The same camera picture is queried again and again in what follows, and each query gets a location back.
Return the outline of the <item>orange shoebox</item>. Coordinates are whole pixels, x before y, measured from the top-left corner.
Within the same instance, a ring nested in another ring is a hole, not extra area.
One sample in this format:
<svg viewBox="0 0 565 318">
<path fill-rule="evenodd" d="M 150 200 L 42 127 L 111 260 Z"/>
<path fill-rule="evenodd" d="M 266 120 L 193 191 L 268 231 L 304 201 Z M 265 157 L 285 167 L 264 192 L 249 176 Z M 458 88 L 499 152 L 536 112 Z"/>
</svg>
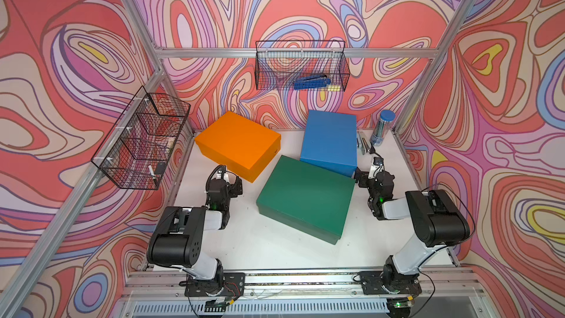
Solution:
<svg viewBox="0 0 565 318">
<path fill-rule="evenodd" d="M 200 152 L 253 183 L 281 148 L 281 134 L 233 112 L 203 130 L 195 142 Z"/>
</svg>

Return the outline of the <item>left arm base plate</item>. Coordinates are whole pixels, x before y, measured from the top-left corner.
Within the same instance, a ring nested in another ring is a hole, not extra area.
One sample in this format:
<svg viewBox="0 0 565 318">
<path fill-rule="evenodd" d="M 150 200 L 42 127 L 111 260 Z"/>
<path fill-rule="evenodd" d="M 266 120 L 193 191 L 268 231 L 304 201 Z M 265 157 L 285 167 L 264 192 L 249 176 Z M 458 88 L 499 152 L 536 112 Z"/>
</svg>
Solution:
<svg viewBox="0 0 565 318">
<path fill-rule="evenodd" d="M 228 297 L 236 299 L 244 294 L 246 275 L 243 272 L 228 272 L 217 275 L 210 281 L 199 281 L 191 277 L 182 282 L 186 297 Z"/>
</svg>

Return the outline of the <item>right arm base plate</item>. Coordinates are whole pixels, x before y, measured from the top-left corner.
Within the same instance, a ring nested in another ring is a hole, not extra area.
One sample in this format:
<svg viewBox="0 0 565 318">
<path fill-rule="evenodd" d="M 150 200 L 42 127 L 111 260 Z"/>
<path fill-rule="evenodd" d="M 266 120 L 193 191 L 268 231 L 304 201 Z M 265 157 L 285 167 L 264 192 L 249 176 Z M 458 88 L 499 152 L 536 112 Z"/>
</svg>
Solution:
<svg viewBox="0 0 565 318">
<path fill-rule="evenodd" d="M 422 293 L 419 275 L 383 274 L 382 271 L 361 271 L 358 273 L 365 295 L 414 296 Z"/>
</svg>

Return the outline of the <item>blue shoebox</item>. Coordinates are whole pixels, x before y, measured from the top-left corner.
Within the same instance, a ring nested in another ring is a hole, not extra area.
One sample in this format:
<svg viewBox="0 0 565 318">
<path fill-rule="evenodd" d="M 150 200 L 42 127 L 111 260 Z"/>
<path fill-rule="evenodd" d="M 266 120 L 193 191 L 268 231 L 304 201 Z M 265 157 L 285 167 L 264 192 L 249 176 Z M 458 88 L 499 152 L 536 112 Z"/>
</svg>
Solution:
<svg viewBox="0 0 565 318">
<path fill-rule="evenodd" d="M 358 167 L 356 117 L 310 110 L 300 160 L 352 178 Z"/>
</svg>

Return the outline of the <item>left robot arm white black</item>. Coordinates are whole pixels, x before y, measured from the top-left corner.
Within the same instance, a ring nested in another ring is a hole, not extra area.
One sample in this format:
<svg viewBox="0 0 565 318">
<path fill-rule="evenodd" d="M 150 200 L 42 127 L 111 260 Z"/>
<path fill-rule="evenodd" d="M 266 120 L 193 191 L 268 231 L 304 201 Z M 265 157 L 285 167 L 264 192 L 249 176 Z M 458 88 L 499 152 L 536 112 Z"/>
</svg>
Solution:
<svg viewBox="0 0 565 318">
<path fill-rule="evenodd" d="M 222 262 L 203 252 L 203 240 L 204 232 L 227 228 L 231 200 L 243 194 L 241 178 L 231 183 L 231 175 L 218 165 L 206 180 L 205 204 L 166 207 L 149 240 L 148 263 L 184 272 L 189 293 L 217 296 L 226 288 Z"/>
</svg>

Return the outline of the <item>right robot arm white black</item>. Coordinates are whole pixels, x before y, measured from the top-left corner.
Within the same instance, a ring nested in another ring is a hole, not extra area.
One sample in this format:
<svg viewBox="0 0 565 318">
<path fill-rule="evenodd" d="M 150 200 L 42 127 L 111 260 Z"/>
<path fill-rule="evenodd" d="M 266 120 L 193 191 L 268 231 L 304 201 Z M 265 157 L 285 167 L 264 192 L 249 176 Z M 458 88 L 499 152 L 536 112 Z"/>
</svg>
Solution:
<svg viewBox="0 0 565 318">
<path fill-rule="evenodd" d="M 394 175 L 387 171 L 355 171 L 355 181 L 369 193 L 368 207 L 380 221 L 410 219 L 413 235 L 403 248 L 389 256 L 383 270 L 361 272 L 364 290 L 377 284 L 387 294 L 420 292 L 421 266 L 441 250 L 456 246 L 472 236 L 469 222 L 444 190 L 407 191 L 394 198 Z"/>
</svg>

